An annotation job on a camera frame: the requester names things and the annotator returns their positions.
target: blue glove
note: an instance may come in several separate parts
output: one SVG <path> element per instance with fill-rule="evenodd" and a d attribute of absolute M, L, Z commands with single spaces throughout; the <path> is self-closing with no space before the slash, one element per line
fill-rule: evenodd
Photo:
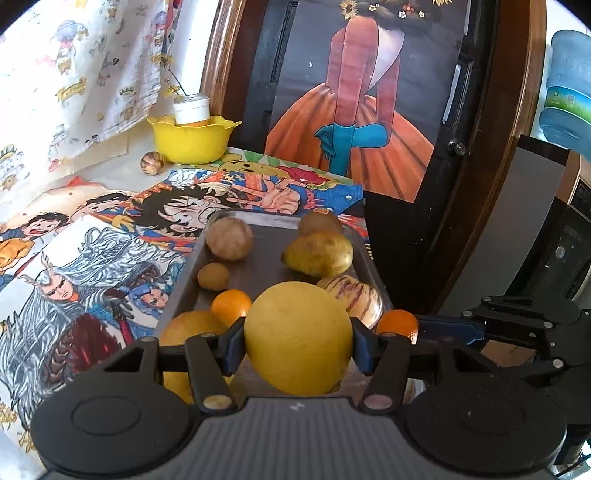
<path fill-rule="evenodd" d="M 353 134 L 353 146 L 360 148 L 381 148 L 388 145 L 388 133 L 381 124 L 357 127 Z"/>
<path fill-rule="evenodd" d="M 320 148 L 329 161 L 329 172 L 347 176 L 355 126 L 325 125 L 314 136 L 320 139 Z"/>

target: gray ribbed panel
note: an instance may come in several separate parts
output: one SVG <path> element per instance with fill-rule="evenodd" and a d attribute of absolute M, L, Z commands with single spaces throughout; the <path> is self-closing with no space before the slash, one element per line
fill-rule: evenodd
<path fill-rule="evenodd" d="M 134 480 L 461 480 L 420 456 L 396 425 L 346 398 L 252 398 L 203 422 L 176 458 Z M 547 471 L 522 480 L 553 480 Z M 44 480 L 70 480 L 49 473 Z"/>

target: wooden door frame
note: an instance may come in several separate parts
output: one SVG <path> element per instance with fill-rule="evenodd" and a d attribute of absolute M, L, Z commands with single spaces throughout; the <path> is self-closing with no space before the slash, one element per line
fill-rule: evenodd
<path fill-rule="evenodd" d="M 220 0 L 202 82 L 202 91 L 212 99 L 212 113 L 224 110 L 247 1 Z M 469 154 L 421 267 L 423 301 L 417 307 L 422 312 L 437 311 L 462 272 L 495 205 L 517 140 L 531 132 L 534 122 L 545 59 L 545 1 L 498 2 L 488 79 Z"/>

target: cable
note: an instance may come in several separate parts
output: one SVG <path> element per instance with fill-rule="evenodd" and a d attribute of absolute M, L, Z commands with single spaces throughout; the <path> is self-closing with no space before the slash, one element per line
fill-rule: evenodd
<path fill-rule="evenodd" d="M 581 463 L 586 462 L 590 458 L 591 458 L 591 453 L 588 454 L 588 455 L 582 456 L 579 460 L 577 460 L 571 466 L 569 466 L 568 468 L 565 468 L 564 470 L 562 470 L 558 475 L 556 475 L 556 477 L 560 477 L 560 476 L 564 475 L 565 473 L 571 472 L 572 470 L 574 470 L 575 468 L 577 468 L 579 465 L 581 465 Z"/>

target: blue water jug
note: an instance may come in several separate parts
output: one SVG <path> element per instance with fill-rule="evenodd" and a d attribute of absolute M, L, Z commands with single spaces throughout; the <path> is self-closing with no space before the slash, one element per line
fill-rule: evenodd
<path fill-rule="evenodd" d="M 552 37 L 552 51 L 540 127 L 549 142 L 591 161 L 591 37 L 560 30 Z"/>

